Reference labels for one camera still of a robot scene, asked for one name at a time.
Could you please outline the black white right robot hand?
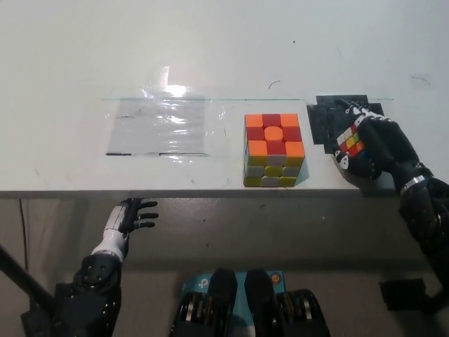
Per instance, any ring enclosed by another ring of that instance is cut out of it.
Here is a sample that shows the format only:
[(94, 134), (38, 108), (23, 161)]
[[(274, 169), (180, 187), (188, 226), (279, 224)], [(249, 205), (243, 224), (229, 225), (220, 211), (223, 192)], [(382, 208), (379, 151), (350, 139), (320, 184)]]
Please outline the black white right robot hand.
[(334, 139), (334, 158), (343, 171), (369, 180), (385, 172), (399, 194), (426, 189), (437, 195), (435, 177), (397, 122), (354, 101), (340, 98), (335, 103), (358, 135), (350, 145), (342, 134)]

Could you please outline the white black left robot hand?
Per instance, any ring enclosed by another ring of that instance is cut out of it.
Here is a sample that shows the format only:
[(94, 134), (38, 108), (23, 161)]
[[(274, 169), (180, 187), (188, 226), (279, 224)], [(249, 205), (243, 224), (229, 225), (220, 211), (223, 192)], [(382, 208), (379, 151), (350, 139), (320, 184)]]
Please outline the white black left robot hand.
[(150, 208), (158, 205), (149, 199), (129, 198), (112, 209), (103, 230), (102, 241), (92, 250), (92, 255), (111, 255), (121, 262), (128, 254), (130, 234), (140, 228), (155, 226), (158, 213)]

